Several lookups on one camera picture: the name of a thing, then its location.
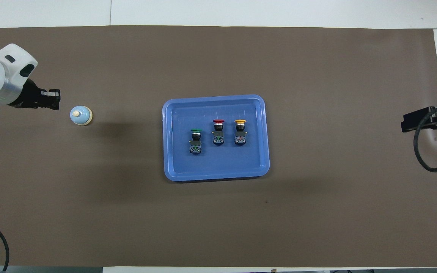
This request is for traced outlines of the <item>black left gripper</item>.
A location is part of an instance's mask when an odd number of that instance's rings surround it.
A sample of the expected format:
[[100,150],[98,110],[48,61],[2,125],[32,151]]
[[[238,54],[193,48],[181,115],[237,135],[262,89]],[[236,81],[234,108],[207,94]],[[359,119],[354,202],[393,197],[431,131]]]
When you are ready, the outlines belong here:
[[49,108],[60,109],[61,90],[39,88],[36,83],[28,79],[24,83],[20,95],[14,100],[14,108]]

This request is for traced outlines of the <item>green push button switch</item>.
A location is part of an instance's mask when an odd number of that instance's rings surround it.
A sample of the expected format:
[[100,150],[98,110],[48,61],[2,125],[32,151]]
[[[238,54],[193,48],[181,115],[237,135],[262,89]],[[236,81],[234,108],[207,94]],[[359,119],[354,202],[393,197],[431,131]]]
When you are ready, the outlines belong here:
[[201,154],[201,129],[191,129],[191,138],[189,141],[189,152],[191,154]]

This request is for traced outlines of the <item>red push button switch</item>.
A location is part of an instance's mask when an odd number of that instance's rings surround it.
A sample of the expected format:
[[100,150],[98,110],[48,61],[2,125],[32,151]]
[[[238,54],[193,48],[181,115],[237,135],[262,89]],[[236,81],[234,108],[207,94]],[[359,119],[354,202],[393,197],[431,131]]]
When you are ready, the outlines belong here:
[[213,139],[212,142],[215,145],[222,145],[224,143],[224,133],[223,133],[223,119],[214,119],[214,131],[212,132]]

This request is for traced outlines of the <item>yellow push button switch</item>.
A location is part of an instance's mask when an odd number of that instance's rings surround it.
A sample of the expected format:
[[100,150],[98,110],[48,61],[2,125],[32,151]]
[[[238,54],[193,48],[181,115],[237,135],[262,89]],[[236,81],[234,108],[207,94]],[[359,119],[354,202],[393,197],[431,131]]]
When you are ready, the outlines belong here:
[[244,119],[236,119],[234,122],[236,123],[234,143],[239,146],[245,145],[247,142],[247,132],[245,131],[245,123],[247,121]]

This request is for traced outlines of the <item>light blue desk bell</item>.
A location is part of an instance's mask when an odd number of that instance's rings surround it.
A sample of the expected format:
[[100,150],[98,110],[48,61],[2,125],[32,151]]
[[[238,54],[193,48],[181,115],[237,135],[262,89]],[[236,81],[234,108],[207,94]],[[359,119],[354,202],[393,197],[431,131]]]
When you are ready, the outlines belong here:
[[71,109],[69,117],[78,126],[88,126],[92,122],[93,113],[90,108],[80,105]]

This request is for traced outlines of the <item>blue plastic tray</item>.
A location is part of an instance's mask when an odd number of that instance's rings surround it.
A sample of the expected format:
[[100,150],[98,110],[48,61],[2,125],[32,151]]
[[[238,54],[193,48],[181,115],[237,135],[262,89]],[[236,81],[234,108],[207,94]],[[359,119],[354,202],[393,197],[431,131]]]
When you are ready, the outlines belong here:
[[[224,143],[213,143],[214,119],[223,119]],[[247,142],[236,145],[236,119]],[[261,177],[269,171],[266,105],[254,94],[168,100],[162,107],[163,169],[174,182]],[[191,129],[201,129],[201,154],[189,152]]]

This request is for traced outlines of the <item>brown table mat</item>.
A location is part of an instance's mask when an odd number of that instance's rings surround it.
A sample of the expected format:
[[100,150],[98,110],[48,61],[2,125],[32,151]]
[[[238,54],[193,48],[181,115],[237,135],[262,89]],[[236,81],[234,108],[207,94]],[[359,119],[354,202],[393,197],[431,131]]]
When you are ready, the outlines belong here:
[[[1,107],[11,264],[437,267],[437,173],[400,127],[437,106],[432,30],[0,29],[9,43],[62,91],[58,111]],[[240,94],[265,101],[268,173],[170,181],[163,104]]]

